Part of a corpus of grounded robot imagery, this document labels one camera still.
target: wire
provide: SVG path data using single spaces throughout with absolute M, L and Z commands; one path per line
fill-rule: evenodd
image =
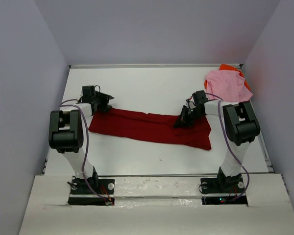
M 99 87 L 99 92 L 100 92 L 100 90 L 101 90 L 101 89 L 100 89 L 100 86 L 98 86 L 98 85 L 95 85 L 94 89 L 96 89 L 96 87 Z
M 60 107 L 76 107 L 80 110 L 80 114 L 83 118 L 83 121 L 84 121 L 84 124 L 85 124 L 85 129 L 86 129 L 86 150 L 85 150 L 85 157 L 84 157 L 84 161 L 83 161 L 83 165 L 82 165 L 82 172 L 83 172 L 83 177 L 84 177 L 84 180 L 85 180 L 85 183 L 87 184 L 87 187 L 89 188 L 89 190 L 94 194 L 96 195 L 97 197 L 100 197 L 100 198 L 105 198 L 101 195 L 99 195 L 98 193 L 96 193 L 93 188 L 91 187 L 91 185 L 89 184 L 87 178 L 86 178 L 86 175 L 85 175 L 85 165 L 86 165 L 86 160 L 87 160 L 87 154 L 88 154 L 88 147 L 89 147 L 89 133 L 88 133 L 88 126 L 87 126 L 87 122 L 86 122 L 86 117 L 85 115 L 83 114 L 83 111 L 80 107 L 78 107 L 77 105 L 69 105 L 69 104 L 65 104 L 65 105 L 60 105 Z
M 236 187 L 234 186 L 234 190 L 235 190 L 235 198 L 237 197 L 237 190 L 236 190 Z
M 221 100 L 219 100 L 218 102 L 218 114 L 219 114 L 219 121 L 221 124 L 221 128 L 222 128 L 222 132 L 223 132 L 223 137 L 226 143 L 227 148 L 229 149 L 230 153 L 232 154 L 232 156 L 234 157 L 234 159 L 237 161 L 237 163 L 243 168 L 243 170 L 245 171 L 246 175 L 247 175 L 247 183 L 246 183 L 246 187 L 244 188 L 243 192 L 236 198 L 232 199 L 232 201 L 235 201 L 236 199 L 240 198 L 243 196 L 243 194 L 246 192 L 248 186 L 249 186 L 249 172 L 246 170 L 246 168 L 242 165 L 241 161 L 236 157 L 236 155 L 233 153 L 229 141 L 227 140 L 227 136 L 226 136 L 226 132 L 223 126 L 223 122 L 222 122 L 222 118 L 221 118 Z
M 231 193 L 232 193 L 232 190 L 230 190 L 230 194 L 229 194 L 229 195 L 227 196 L 227 198 L 225 199 L 224 204 L 227 203 L 227 200 L 230 198 Z
M 201 188 L 201 187 L 202 187 L 202 184 L 199 185 L 198 190 L 199 190 L 199 192 L 200 192 L 201 194 L 203 194 L 202 191 L 200 191 L 200 188 Z
M 212 95 L 212 96 L 214 96 L 216 98 L 219 98 L 220 100 L 223 101 L 223 99 L 220 96 L 216 95 L 216 94 L 212 94 L 212 93 L 205 93 L 205 94 Z
M 107 190 L 105 189 L 105 187 L 103 185 L 101 185 L 102 189 L 105 191 L 105 193 L 107 194 L 109 201 L 111 201 L 111 197 L 109 196 L 109 194 L 107 193 Z
M 77 101 L 77 100 L 76 99 L 68 99 L 68 100 L 63 101 L 60 105 L 67 103 L 67 102 L 70 102 L 70 101 Z
M 191 108 L 191 107 L 190 107 L 190 102 L 193 103 L 193 105 L 196 107 L 194 101 L 189 100 L 189 99 L 187 99 L 186 101 L 187 101 L 187 105 L 188 105 L 189 108 Z
M 103 191 L 102 191 L 102 188 L 100 188 L 100 191 L 101 191 L 101 194 L 104 195 Z M 106 197 L 104 197 L 104 201 L 106 202 Z
M 72 184 L 71 182 L 67 181 L 68 185 L 71 186 L 72 189 L 77 189 L 77 185 Z

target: cloth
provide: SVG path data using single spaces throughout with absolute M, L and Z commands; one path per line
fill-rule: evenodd
M 245 78 L 240 76 L 239 71 L 215 70 L 210 71 L 206 77 L 206 91 L 220 96 L 227 102 L 247 101 L 252 97 L 252 93 L 245 86 Z
M 96 112 L 89 131 L 139 141 L 183 144 L 210 150 L 211 128 L 206 117 L 195 120 L 191 128 L 174 129 L 173 125 L 178 117 L 112 108 L 107 113 Z
M 240 71 L 240 70 L 238 70 L 237 68 L 235 68 L 235 67 L 233 67 L 233 66 L 230 66 L 230 65 L 221 64 L 219 70 L 238 71 L 238 72 L 240 72 L 239 75 L 240 75 L 241 77 L 244 77 L 244 74 L 243 74 L 242 71 Z M 205 85 L 205 89 L 207 89 L 207 80 L 205 80 L 204 85 Z M 245 82 L 244 82 L 244 86 L 246 86 L 247 89 L 248 89 L 249 91 L 251 91 L 251 90 L 250 90 L 250 87 L 249 87 L 249 85 L 248 85 L 248 83 L 247 83 L 246 80 L 245 80 Z

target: white wall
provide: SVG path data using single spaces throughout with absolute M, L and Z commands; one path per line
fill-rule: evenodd
M 68 66 L 33 0 L 0 0 L 0 235 L 16 235 Z
M 243 63 L 279 0 L 35 0 L 76 64 Z
M 294 208 L 294 0 L 281 0 L 243 68 L 273 167 L 284 174 Z

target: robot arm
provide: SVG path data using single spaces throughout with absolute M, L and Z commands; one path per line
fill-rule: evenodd
M 49 145 L 69 161 L 75 172 L 77 187 L 85 186 L 84 177 L 93 188 L 98 187 L 96 169 L 85 159 L 82 149 L 84 135 L 81 110 L 86 117 L 93 115 L 97 110 L 108 112 L 112 107 L 109 105 L 111 99 L 112 96 L 95 91 L 94 86 L 84 86 L 79 103 L 74 105 L 79 108 L 67 105 L 68 109 L 52 111 L 50 114 Z
M 229 192 L 235 185 L 241 183 L 241 164 L 233 157 L 233 154 L 242 163 L 246 151 L 257 135 L 260 134 L 260 126 L 249 101 L 240 103 L 222 102 L 218 108 L 218 100 L 208 101 L 205 91 L 193 93 L 193 105 L 190 100 L 183 106 L 181 115 L 174 127 L 192 126 L 195 118 L 205 115 L 215 115 L 224 118 L 225 138 L 228 141 L 228 150 L 225 154 L 224 162 L 219 168 L 217 178 L 201 179 L 202 193 L 224 193 Z

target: screw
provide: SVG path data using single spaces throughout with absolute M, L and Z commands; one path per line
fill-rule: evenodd
M 208 186 L 207 186 L 207 182 L 202 182 L 200 185 L 199 185 L 199 188 L 202 188 L 202 189 L 207 189 Z
M 109 183 L 108 184 L 108 189 L 109 190 L 113 190 L 114 189 L 114 184 L 113 183 Z
M 72 186 L 71 186 L 71 189 L 76 190 L 77 189 L 77 183 L 73 183 Z
M 238 186 L 239 188 L 244 188 L 244 183 L 243 183 L 242 181 L 240 181 L 240 182 L 237 184 L 237 186 Z

